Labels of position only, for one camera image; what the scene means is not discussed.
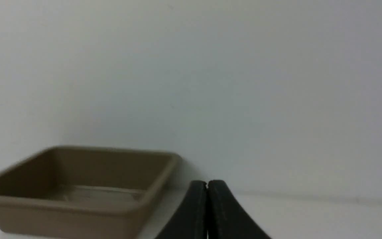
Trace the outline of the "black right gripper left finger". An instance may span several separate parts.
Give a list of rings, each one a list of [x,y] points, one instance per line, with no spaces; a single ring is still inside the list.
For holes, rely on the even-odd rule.
[[[191,181],[178,208],[156,239],[206,239],[207,186]]]

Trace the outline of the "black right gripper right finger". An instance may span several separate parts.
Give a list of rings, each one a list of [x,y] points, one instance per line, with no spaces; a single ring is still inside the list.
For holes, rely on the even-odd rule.
[[[208,182],[209,239],[270,239],[244,210],[223,180]]]

